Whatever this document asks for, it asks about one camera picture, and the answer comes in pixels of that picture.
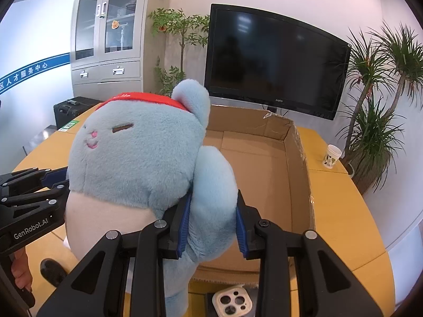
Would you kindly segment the person's left hand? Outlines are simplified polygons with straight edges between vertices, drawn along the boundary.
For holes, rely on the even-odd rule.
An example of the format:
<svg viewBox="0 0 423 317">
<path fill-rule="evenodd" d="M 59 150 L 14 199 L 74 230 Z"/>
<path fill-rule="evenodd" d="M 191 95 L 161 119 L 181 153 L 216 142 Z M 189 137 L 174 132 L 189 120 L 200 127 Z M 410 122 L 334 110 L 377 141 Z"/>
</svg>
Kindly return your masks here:
<svg viewBox="0 0 423 317">
<path fill-rule="evenodd" d="M 31 292 L 33 277 L 29 269 L 26 249 L 22 248 L 14 253 L 14 260 L 11 265 L 11 272 L 14 276 L 15 284 L 19 289 L 26 289 Z"/>
</svg>

